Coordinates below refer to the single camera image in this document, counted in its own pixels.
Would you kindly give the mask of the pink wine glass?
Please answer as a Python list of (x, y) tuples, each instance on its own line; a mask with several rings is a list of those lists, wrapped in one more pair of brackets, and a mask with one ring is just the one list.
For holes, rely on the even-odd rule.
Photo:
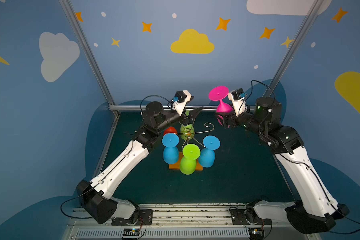
[(213, 102), (219, 102), (219, 105), (216, 110), (216, 118), (220, 125), (225, 128), (229, 128), (230, 125), (225, 123), (225, 115), (230, 114), (234, 109), (231, 105), (224, 103), (223, 99), (229, 94), (229, 89), (225, 86), (219, 86), (212, 89), (209, 93), (209, 99)]

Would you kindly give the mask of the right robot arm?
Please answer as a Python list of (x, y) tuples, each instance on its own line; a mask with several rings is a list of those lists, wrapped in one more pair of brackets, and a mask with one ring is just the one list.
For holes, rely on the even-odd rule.
[(298, 132), (281, 124), (282, 104), (274, 98), (261, 97), (256, 100), (253, 113), (241, 111), (237, 115), (242, 103), (238, 101), (229, 113), (217, 113), (218, 120), (225, 128), (243, 127), (257, 134), (286, 170), (300, 196), (288, 203), (255, 201), (250, 206), (252, 219), (287, 222), (306, 235), (329, 232), (336, 220), (350, 211), (325, 187)]

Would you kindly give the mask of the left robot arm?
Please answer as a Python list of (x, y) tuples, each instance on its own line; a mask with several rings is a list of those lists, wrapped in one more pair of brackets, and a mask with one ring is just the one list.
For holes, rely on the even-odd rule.
[(81, 207), (98, 223), (110, 218), (136, 221), (139, 207), (131, 201), (113, 197), (114, 192), (133, 168), (154, 149), (164, 130), (176, 123), (191, 124), (202, 107), (185, 111), (185, 104), (176, 109), (164, 110), (160, 102), (147, 104), (142, 112), (144, 122), (132, 136), (126, 149), (101, 173), (89, 182), (82, 180), (77, 185)]

